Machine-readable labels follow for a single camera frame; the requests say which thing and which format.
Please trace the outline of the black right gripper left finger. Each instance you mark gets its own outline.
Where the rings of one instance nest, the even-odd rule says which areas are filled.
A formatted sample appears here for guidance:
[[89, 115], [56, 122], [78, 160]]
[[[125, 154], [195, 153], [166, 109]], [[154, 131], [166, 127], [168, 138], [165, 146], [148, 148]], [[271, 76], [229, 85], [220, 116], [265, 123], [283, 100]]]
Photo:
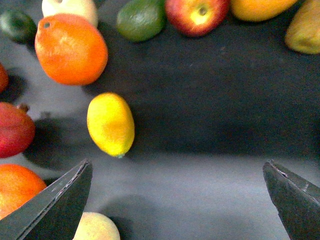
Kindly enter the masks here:
[[89, 196], [93, 165], [83, 160], [0, 221], [2, 240], [71, 240]]

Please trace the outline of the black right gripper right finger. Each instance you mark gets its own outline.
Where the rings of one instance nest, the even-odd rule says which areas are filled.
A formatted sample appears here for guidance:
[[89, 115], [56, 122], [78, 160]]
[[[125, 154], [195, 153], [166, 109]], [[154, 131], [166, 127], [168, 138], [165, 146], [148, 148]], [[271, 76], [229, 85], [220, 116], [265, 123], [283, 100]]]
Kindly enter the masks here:
[[320, 188], [275, 161], [266, 162], [263, 177], [278, 216], [291, 240], [320, 238]]

